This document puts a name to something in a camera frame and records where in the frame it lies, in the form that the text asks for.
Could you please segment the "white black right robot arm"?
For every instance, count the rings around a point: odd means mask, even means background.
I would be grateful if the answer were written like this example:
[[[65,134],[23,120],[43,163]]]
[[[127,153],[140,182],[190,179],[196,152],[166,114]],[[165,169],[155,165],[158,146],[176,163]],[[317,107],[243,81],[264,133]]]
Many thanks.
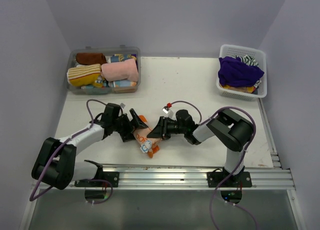
[[[170,139],[173,134],[182,134],[191,145],[199,145],[216,137],[227,148],[223,169],[223,181],[228,186],[236,185],[244,170],[245,153],[256,134],[253,118],[237,107],[222,107],[205,122],[196,124],[188,110],[176,112],[176,119],[160,117],[148,138]]]

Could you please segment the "pink terry towel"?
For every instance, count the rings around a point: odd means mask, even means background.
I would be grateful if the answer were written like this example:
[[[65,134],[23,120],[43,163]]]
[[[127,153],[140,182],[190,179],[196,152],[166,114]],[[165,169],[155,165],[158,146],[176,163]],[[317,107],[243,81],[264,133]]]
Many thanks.
[[[103,64],[101,65],[101,74],[109,82],[117,80],[137,82],[139,80],[138,68],[134,59]]]

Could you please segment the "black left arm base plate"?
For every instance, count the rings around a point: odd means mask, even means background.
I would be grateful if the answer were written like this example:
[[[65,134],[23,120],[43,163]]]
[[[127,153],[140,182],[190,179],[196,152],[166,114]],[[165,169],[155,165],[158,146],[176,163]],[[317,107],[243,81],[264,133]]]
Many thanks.
[[[118,187],[120,173],[118,171],[104,171],[94,179],[78,180],[75,187]]]

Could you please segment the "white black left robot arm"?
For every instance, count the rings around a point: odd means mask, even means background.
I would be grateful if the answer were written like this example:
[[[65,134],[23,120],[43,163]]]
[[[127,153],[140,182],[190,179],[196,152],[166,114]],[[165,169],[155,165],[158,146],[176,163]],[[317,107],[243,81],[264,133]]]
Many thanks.
[[[32,178],[60,190],[72,181],[101,185],[106,180],[102,165],[91,160],[77,162],[76,156],[114,132],[120,135],[123,142],[128,142],[134,138],[135,130],[147,128],[134,109],[129,112],[131,118],[120,105],[108,103],[104,111],[92,117],[89,124],[79,132],[60,139],[47,138],[31,171]]]

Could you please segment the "orange white towel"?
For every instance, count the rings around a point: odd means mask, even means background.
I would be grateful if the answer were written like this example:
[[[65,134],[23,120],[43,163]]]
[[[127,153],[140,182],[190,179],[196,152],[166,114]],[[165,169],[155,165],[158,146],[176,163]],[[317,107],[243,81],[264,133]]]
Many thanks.
[[[133,136],[140,145],[140,150],[142,153],[147,154],[149,158],[153,156],[160,150],[158,146],[161,141],[160,138],[148,138],[148,134],[152,131],[149,127],[147,119],[143,115],[139,115],[142,122],[147,125],[147,128],[137,129],[133,132]]]

